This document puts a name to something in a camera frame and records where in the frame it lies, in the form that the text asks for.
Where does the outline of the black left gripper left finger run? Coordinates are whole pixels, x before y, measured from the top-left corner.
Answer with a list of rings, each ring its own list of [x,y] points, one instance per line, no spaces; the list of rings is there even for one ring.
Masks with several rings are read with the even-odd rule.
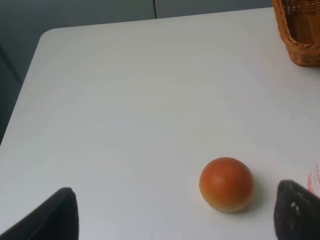
[[[77,240],[79,211],[70,187],[56,191],[26,217],[0,235],[2,240]]]

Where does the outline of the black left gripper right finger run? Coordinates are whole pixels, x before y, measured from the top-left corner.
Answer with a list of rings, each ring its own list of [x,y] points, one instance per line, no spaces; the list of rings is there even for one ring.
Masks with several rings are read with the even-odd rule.
[[[320,198],[293,180],[281,180],[273,214],[279,240],[320,238]]]

